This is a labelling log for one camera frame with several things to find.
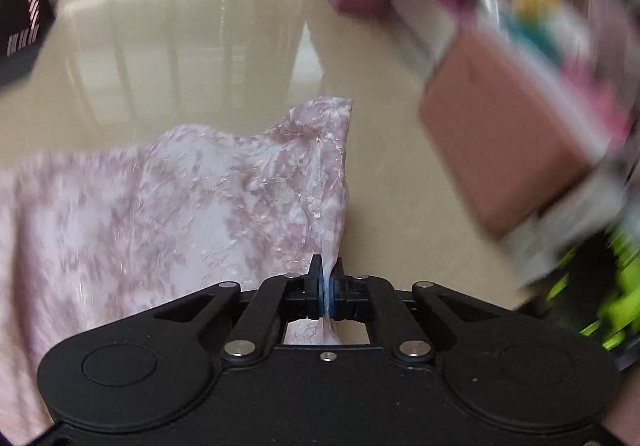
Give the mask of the pink white floral garment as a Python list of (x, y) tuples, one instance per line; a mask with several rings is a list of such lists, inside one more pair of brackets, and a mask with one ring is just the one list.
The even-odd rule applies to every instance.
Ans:
[(1, 429), (50, 426), (40, 360), (70, 336), (220, 281), (252, 290), (335, 265), (352, 102), (317, 98), (235, 136), (180, 125), (149, 143), (43, 153), (1, 173)]

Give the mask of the salmon pink storage box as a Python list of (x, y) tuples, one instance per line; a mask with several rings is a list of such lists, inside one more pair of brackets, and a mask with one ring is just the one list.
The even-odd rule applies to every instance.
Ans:
[(579, 184), (612, 140), (547, 65), (490, 28), (458, 33), (419, 117), (472, 218), (496, 239)]

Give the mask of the neon green black garment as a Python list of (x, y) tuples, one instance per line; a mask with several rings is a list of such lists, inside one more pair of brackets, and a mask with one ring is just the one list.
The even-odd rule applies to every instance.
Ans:
[(544, 320), (623, 354), (639, 341), (639, 239), (621, 224), (563, 250)]

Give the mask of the white product box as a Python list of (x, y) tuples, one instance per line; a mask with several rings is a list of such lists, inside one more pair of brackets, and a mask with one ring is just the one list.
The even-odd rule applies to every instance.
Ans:
[(562, 250), (615, 221), (626, 201), (623, 179), (602, 166), (544, 213), (529, 216), (502, 240), (518, 285), (548, 276)]

